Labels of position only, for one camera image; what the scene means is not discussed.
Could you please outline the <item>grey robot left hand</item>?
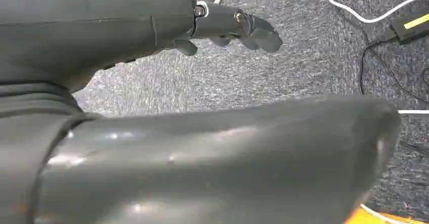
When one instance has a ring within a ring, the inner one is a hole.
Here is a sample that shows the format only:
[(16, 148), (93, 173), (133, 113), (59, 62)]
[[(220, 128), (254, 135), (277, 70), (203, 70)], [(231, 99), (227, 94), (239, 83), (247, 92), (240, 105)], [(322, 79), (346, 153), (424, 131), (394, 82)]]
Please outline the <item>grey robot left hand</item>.
[(107, 118), (94, 74), (193, 38), (282, 45), (267, 21), (197, 0), (1, 0), (1, 223), (344, 223), (401, 130), (380, 98)]

